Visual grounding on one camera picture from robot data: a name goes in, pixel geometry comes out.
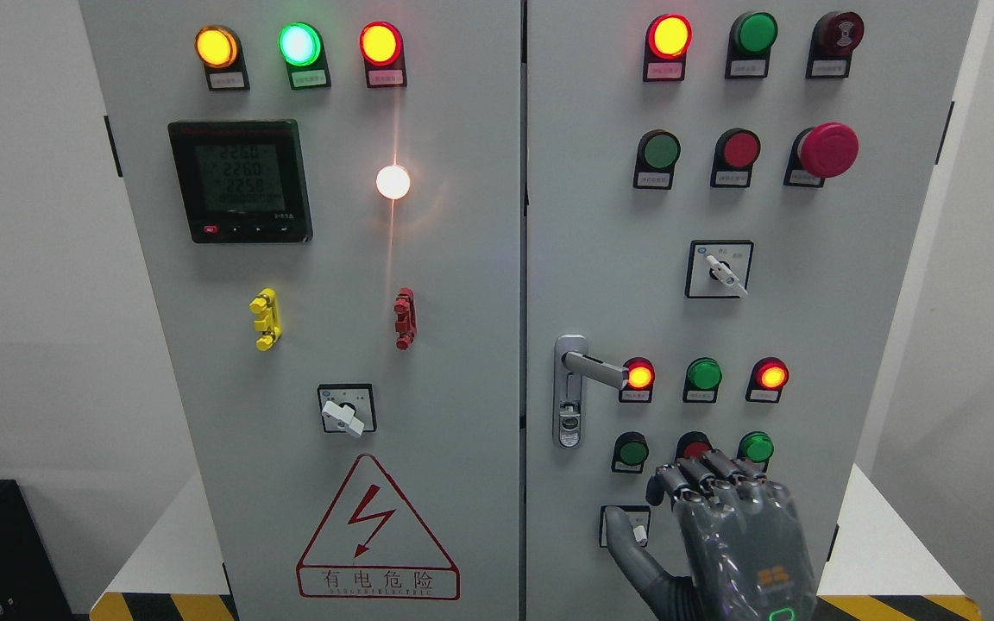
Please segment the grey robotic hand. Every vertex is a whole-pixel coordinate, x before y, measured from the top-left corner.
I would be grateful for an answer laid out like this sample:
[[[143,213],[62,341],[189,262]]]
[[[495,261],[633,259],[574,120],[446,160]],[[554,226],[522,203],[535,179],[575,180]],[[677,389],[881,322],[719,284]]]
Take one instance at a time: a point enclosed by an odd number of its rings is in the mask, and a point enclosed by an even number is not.
[[[670,501],[690,575],[667,573],[632,520],[603,511],[607,549],[659,620],[808,620],[818,581],[789,488],[718,449],[656,468],[648,503]]]

